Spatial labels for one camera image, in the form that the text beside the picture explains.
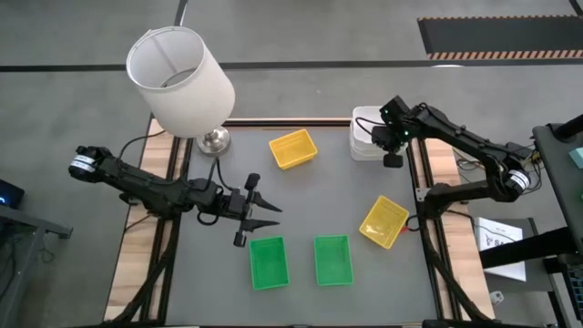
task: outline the gray concrete floor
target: gray concrete floor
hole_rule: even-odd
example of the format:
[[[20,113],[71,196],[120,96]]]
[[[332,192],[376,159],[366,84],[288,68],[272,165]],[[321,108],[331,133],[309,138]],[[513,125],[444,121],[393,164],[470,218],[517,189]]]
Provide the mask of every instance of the gray concrete floor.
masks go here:
[[[0,65],[121,64],[148,29],[172,24],[177,6],[178,0],[4,0]],[[558,14],[574,14],[568,0],[191,0],[185,26],[206,39],[219,61],[402,60],[426,59],[420,16]],[[229,76],[237,91],[232,117],[346,117],[356,106],[382,105],[399,94],[410,104],[441,108],[492,140],[525,144],[533,126],[580,114],[583,89],[580,66]],[[77,145],[116,152],[142,135],[147,105],[123,72],[29,73],[0,75],[0,108],[0,151],[11,154],[0,160],[0,177],[26,189],[25,210],[75,227],[70,241],[47,241],[56,260],[38,265],[22,325],[99,323],[127,207],[113,189],[69,178],[66,167]],[[130,148],[126,160],[136,164],[140,150]],[[476,202],[472,212],[533,216],[541,231],[564,225],[547,184],[513,206]],[[547,308],[539,296],[520,296],[516,308],[496,313],[509,323],[552,321],[531,315]]]

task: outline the white paper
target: white paper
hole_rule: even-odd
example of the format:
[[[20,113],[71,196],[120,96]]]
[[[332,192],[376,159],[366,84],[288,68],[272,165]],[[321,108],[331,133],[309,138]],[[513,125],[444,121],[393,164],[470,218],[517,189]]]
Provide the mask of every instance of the white paper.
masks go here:
[[[478,246],[480,248],[480,251],[491,249],[493,247],[500,246],[503,244],[511,243],[513,242],[513,240],[514,241],[522,240],[522,229],[520,228],[509,226],[507,224],[495,222],[484,218],[478,218],[477,224],[479,224],[479,226],[476,226],[476,228],[478,229],[479,233]],[[500,275],[511,279],[516,279],[521,282],[525,282],[527,280],[527,271],[525,269],[525,263],[523,261],[495,268],[484,269],[484,272]]]

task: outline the green container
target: green container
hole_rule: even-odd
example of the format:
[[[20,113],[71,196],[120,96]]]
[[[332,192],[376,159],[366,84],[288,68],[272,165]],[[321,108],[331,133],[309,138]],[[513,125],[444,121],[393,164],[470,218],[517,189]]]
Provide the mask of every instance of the green container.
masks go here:
[[[249,252],[253,290],[260,291],[290,284],[288,259],[282,236],[251,241]]]
[[[353,284],[353,261],[348,235],[316,236],[313,249],[318,286]]]

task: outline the black floor mat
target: black floor mat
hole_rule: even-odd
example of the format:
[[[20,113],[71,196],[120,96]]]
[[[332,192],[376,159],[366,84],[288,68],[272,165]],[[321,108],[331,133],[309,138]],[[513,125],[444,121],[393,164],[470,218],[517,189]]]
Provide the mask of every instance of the black floor mat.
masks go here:
[[[583,56],[578,16],[422,17],[418,23],[431,59]]]

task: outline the lamp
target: lamp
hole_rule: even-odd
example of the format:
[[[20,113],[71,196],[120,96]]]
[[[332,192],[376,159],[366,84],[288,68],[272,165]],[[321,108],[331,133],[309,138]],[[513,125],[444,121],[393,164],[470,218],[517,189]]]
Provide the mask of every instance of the lamp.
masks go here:
[[[221,124],[233,110],[235,90],[198,34],[177,26],[150,30],[129,51],[126,70],[168,133],[196,138],[209,156],[229,148]]]

